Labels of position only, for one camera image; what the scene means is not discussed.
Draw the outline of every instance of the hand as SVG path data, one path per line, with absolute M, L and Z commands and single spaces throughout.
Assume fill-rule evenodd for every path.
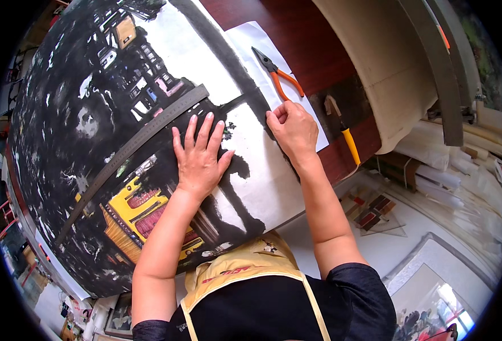
M 209 143 L 207 143 L 213 117 L 213 113 L 207 114 L 198 133 L 196 145 L 194 144 L 194 133 L 196 132 L 198 118 L 196 115 L 190 118 L 184 139 L 184 149 L 181 146 L 179 129 L 175 126 L 171 129 L 173 133 L 173 150 L 179 167 L 177 190 L 187 192 L 200 203 L 217 186 L 234 155 L 234 151 L 228 151 L 217 162 L 216 158 L 222 140 L 224 122 L 220 120 L 215 125 L 215 130 Z
M 294 167 L 317 156 L 315 145 L 319 129 L 300 104 L 283 102 L 273 112 L 266 112 L 266 123 Z

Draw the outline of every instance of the metal ruler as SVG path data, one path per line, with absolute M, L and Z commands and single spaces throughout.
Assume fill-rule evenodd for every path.
M 137 134 L 135 134 L 103 167 L 103 169 L 97 174 L 94 182 L 88 189 L 84 192 L 81 199 L 77 202 L 75 208 L 71 211 L 71 214 L 63 228 L 56 238 L 55 244 L 61 244 L 63 242 L 66 234 L 71 229 L 71 225 L 77 220 L 77 218 L 82 214 L 82 210 L 90 202 L 92 197 L 97 193 L 97 191 L 103 186 L 103 184 L 111 177 L 111 175 L 122 166 L 122 164 L 130 156 L 135 153 L 139 147 L 141 147 L 145 142 L 150 140 L 160 129 L 164 128 L 171 121 L 179 117 L 186 110 L 190 109 L 196 103 L 202 99 L 209 96 L 209 92 L 206 87 L 202 84 L 195 87 L 191 91 L 187 92 L 184 96 L 177 99 L 173 104 L 168 106 L 160 115 L 153 118 L 146 126 L 141 128 Z

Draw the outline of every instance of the woman's left hand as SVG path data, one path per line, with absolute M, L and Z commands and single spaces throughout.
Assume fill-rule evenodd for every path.
M 213 118 L 213 113 L 207 114 L 198 133 L 196 143 L 194 143 L 194 133 L 196 132 L 198 118 L 196 115 L 190 118 L 184 140 L 184 149 L 181 146 L 179 129 L 175 126 L 171 128 L 173 150 L 179 167 L 177 190 L 187 192 L 200 203 L 217 186 L 220 178 L 230 165 L 232 156 L 234 156 L 234 151 L 228 151 L 217 162 L 217 153 L 224 132 L 224 122 L 220 120 L 215 125 L 215 130 L 208 142 Z

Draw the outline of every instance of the yellow apron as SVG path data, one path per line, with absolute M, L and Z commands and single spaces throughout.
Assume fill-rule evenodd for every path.
M 308 294 L 323 340 L 330 341 L 321 310 L 306 276 L 298 269 L 287 243 L 274 231 L 186 272 L 185 287 L 188 294 L 180 305 L 191 340 L 197 341 L 198 337 L 190 312 L 204 297 L 230 283 L 260 276 L 286 276 L 300 280 Z

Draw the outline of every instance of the apron strap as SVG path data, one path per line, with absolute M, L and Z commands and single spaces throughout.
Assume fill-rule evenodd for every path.
M 302 271 L 300 271 L 300 273 L 302 274 L 302 283 L 304 284 L 304 288 L 306 289 L 306 294 L 308 294 L 308 299 L 310 300 L 311 307 L 314 310 L 315 319 L 317 320 L 317 324 L 319 325 L 319 330 L 321 331 L 323 340 L 330 341 L 330 336 L 327 331 L 327 326 L 324 324 L 323 315 L 321 314 L 321 310 L 319 310 L 319 305 L 315 300 L 314 292 L 311 290 L 306 275 Z
M 181 300 L 181 310 L 183 311 L 184 319 L 186 320 L 186 328 L 188 329 L 188 334 L 190 334 L 190 339 L 192 341 L 198 341 L 198 336 L 194 330 L 194 325 L 192 323 L 192 319 L 190 318 L 186 304 L 184 303 L 184 299 Z

